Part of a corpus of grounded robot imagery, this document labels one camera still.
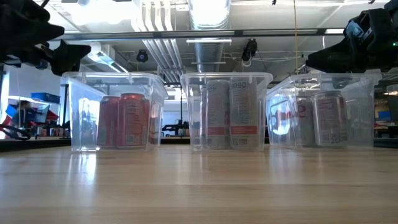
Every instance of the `clear plastic bin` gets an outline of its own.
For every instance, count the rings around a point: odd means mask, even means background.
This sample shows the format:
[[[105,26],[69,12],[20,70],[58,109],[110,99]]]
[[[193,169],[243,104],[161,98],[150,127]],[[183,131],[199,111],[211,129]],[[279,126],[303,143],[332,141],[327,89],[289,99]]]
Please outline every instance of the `clear plastic bin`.
[[[148,73],[66,73],[72,151],[152,149],[160,144],[162,79]]]
[[[191,148],[263,150],[268,73],[181,76],[188,101]]]
[[[267,92],[274,146],[373,146],[374,86],[381,75],[294,75]]]

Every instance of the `robotic arm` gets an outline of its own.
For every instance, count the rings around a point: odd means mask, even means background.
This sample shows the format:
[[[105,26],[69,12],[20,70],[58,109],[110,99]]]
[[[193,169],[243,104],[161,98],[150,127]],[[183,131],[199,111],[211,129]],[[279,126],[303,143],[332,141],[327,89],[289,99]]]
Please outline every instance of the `robotic arm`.
[[[56,75],[79,71],[80,60],[91,47],[61,40],[59,48],[50,50],[47,41],[63,35],[65,29],[49,20],[49,12],[33,0],[0,0],[0,64],[20,68],[24,63],[37,69],[51,64]]]
[[[361,12],[348,22],[339,44],[310,54],[306,65],[328,73],[398,67],[397,10],[398,0],[391,0],[384,9]]]

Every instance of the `wood grain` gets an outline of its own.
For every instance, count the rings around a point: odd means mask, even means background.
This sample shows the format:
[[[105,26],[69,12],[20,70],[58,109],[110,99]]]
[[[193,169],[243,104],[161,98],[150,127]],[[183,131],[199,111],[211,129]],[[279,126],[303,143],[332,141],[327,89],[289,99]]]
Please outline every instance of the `wood grain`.
[[[0,223],[398,223],[394,149],[0,154]]]

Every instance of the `red soda can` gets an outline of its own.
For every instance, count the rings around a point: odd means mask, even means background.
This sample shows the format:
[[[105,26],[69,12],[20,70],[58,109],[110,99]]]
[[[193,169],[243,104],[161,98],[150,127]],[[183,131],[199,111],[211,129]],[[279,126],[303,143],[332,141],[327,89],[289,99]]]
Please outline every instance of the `red soda can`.
[[[147,120],[145,96],[123,93],[119,100],[118,147],[146,145]]]
[[[98,146],[116,146],[118,137],[118,103],[119,97],[104,96],[99,104]]]
[[[143,128],[143,140],[146,141],[149,140],[149,136],[148,136],[148,131],[150,131],[150,123],[153,123],[153,121],[151,121],[151,116],[150,116],[150,101],[149,100],[145,100],[144,99],[144,119],[145,119],[145,123],[143,124],[144,128]]]

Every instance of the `monitor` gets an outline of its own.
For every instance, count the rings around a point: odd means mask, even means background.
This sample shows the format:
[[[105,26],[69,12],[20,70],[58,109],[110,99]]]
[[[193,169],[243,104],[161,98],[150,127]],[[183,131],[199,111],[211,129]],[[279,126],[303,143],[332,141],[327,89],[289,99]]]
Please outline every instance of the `monitor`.
[[[50,105],[42,105],[37,108],[35,115],[35,123],[45,123],[47,114],[49,113]]]
[[[388,96],[388,107],[390,108],[391,120],[398,121],[398,96]]]

